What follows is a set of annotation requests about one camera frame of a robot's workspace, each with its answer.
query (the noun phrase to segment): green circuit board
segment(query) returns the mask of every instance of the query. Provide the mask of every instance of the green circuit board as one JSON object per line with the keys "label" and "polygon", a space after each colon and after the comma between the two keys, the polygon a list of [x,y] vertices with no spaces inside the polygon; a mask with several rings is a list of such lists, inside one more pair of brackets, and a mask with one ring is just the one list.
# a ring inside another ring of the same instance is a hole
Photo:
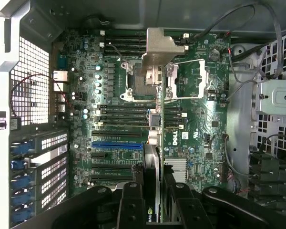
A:
{"label": "green circuit board", "polygon": [[[68,111],[72,113],[68,116],[72,195],[83,192],[92,184],[114,188],[116,184],[132,179],[135,171],[131,165],[143,162],[140,145],[148,142],[150,128],[146,114],[155,107],[154,103],[130,103],[120,97],[128,83],[138,101],[155,100],[156,88],[146,86],[144,79],[139,77],[141,56],[146,51],[146,31],[108,30],[101,33],[86,31],[79,34],[69,30],[61,36],[64,48],[58,56],[58,67],[69,71],[69,100],[74,107]],[[178,45],[183,32],[164,31],[164,34],[171,36]],[[126,70],[121,66],[123,60],[108,42],[135,63],[128,82]],[[228,90],[226,49],[229,44],[229,39],[208,34],[190,44],[184,56],[172,60],[176,63],[204,59],[208,72],[203,98],[177,99],[164,106],[164,163],[165,159],[184,163],[185,171],[180,172],[184,172],[185,182],[197,191],[226,181],[222,134],[226,131],[224,98]],[[210,51],[214,49],[220,52],[217,61],[209,59]],[[199,62],[178,65],[175,81],[178,97],[198,94],[199,70]],[[126,144],[127,148],[92,147],[93,142]]]}

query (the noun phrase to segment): motherboard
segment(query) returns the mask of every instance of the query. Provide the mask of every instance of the motherboard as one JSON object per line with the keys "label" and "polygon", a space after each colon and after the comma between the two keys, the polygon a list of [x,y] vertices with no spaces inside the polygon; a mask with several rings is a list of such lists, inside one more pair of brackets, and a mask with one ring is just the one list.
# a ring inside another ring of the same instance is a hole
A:
{"label": "motherboard", "polygon": [[177,182],[199,192],[226,182],[230,40],[208,34],[186,44],[191,33],[164,35],[184,52],[146,71],[146,31],[68,30],[61,36],[57,65],[68,71],[72,195],[132,181],[144,164],[145,144],[159,146],[161,164],[173,166]]}

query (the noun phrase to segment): mounting hole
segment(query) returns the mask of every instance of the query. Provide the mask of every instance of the mounting hole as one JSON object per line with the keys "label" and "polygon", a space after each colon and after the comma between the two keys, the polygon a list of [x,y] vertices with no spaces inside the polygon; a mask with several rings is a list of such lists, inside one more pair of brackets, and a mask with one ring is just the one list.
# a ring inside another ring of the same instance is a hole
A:
{"label": "mounting hole", "polygon": [[201,219],[201,218],[200,218],[199,216],[194,216],[194,217],[193,217],[193,220],[194,220],[194,221],[199,221],[200,219]]}
{"label": "mounting hole", "polygon": [[53,15],[53,16],[55,16],[55,11],[52,10],[52,9],[50,9],[50,14]]}
{"label": "mounting hole", "polygon": [[129,221],[135,221],[135,216],[130,216],[130,217],[128,217],[128,220],[129,220]]}

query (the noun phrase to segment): blue pcie slot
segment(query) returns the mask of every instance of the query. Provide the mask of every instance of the blue pcie slot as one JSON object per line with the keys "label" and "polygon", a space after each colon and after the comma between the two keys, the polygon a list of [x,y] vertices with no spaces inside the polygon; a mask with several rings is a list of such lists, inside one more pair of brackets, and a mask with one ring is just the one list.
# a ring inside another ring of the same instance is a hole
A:
{"label": "blue pcie slot", "polygon": [[91,143],[94,148],[115,148],[115,149],[143,149],[141,143],[120,143],[120,142],[100,142],[95,141]]}

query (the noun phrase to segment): red wire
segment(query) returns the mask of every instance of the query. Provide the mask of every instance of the red wire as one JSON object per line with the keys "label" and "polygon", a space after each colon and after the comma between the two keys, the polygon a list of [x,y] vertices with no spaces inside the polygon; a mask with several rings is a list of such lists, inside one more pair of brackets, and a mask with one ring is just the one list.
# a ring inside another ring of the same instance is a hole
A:
{"label": "red wire", "polygon": [[31,77],[33,77],[33,76],[39,76],[39,75],[40,75],[40,76],[48,77],[49,79],[51,79],[51,80],[53,81],[53,83],[56,83],[57,86],[58,86],[58,89],[60,90],[60,93],[62,94],[63,98],[65,99],[66,104],[67,104],[70,108],[72,108],[71,104],[70,104],[69,101],[67,100],[65,94],[63,93],[63,91],[62,91],[61,88],[59,87],[58,82],[57,82],[56,80],[54,80],[52,77],[46,76],[46,75],[44,75],[44,74],[33,74],[33,75],[28,75],[27,77],[23,78],[19,83],[17,83],[17,84],[12,88],[12,90],[11,90],[11,92],[10,92],[10,107],[11,107],[11,111],[12,111],[12,113],[14,114],[14,116],[17,117],[16,112],[15,112],[15,110],[14,110],[13,103],[12,103],[12,100],[13,100],[13,92],[16,90],[16,88],[17,88],[20,84],[22,84],[22,83],[23,83],[24,81],[26,81],[27,79],[29,79],[29,78],[31,78]]}

